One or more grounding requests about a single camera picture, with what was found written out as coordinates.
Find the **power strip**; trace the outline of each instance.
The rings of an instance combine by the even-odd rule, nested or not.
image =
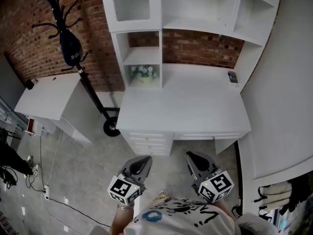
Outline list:
[[[49,186],[45,186],[45,193],[43,193],[45,200],[49,200],[50,198],[50,191],[49,191]]]

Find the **blue print on shirt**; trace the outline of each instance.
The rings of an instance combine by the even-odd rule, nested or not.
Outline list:
[[[141,216],[142,219],[145,219],[149,222],[158,222],[162,219],[162,213],[159,211],[148,211]]]

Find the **black pants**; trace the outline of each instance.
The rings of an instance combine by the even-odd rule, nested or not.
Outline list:
[[[26,176],[33,175],[32,169],[29,168],[28,163],[4,142],[0,142],[0,165],[9,166]]]

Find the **person in black pants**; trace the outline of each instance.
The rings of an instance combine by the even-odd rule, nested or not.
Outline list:
[[[0,166],[9,166],[26,176],[36,177],[40,171],[40,164],[33,166],[32,156],[28,156],[27,161],[25,161],[13,148],[2,141],[0,141]]]

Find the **white marker cube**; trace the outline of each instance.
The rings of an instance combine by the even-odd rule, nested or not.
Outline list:
[[[234,183],[227,171],[223,171],[219,175],[202,182],[198,193],[209,202],[214,203],[228,195],[233,187]]]
[[[107,191],[112,199],[124,205],[129,205],[140,196],[139,186],[116,176],[113,176]]]

